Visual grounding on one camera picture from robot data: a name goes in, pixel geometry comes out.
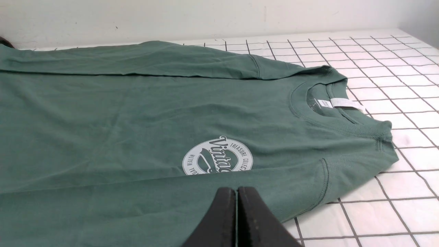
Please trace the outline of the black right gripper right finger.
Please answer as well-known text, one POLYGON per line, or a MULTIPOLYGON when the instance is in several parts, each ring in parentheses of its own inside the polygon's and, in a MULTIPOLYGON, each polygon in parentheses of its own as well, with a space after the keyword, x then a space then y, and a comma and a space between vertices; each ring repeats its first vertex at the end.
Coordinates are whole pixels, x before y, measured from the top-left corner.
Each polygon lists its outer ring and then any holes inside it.
POLYGON ((237 190, 237 246, 300 247, 254 187, 237 190))

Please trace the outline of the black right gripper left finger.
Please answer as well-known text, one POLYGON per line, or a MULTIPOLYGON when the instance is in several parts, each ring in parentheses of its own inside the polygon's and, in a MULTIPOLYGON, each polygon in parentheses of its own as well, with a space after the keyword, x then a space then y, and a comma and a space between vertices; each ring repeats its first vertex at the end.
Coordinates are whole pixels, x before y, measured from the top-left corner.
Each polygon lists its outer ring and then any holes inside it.
POLYGON ((182 244, 184 247, 234 247, 236 243, 236 194, 222 187, 206 214, 182 244))

